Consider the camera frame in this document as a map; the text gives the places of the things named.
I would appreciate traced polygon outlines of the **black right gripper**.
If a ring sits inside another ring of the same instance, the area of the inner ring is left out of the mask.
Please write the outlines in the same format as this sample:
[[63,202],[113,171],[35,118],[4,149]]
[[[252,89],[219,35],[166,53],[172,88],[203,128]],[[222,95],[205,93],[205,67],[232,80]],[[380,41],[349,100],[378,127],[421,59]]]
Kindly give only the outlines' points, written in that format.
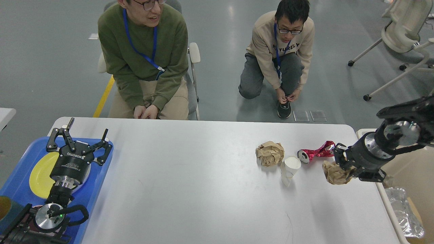
[[375,133],[369,132],[349,148],[337,143],[334,148],[334,158],[341,168],[355,167],[349,173],[348,180],[359,178],[363,182],[381,183],[387,176],[381,167],[395,156],[384,152],[375,141]]

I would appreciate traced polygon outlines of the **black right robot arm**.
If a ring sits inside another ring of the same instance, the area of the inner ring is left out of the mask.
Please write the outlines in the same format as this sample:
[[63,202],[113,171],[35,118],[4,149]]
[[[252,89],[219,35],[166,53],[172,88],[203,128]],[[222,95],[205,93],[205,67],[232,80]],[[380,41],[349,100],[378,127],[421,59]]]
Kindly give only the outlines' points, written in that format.
[[382,166],[395,156],[433,147],[433,110],[433,95],[381,109],[377,117],[383,123],[374,132],[367,132],[352,146],[336,145],[336,164],[350,170],[350,177],[383,182],[386,172]]

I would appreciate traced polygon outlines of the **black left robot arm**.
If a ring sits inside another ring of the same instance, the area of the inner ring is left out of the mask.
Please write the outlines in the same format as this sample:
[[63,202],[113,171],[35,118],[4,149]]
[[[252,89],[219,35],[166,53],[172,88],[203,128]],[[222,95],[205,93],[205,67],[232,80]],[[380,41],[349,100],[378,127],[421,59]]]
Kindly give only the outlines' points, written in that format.
[[79,244],[113,144],[73,138],[69,124],[31,143],[1,188],[2,244]]

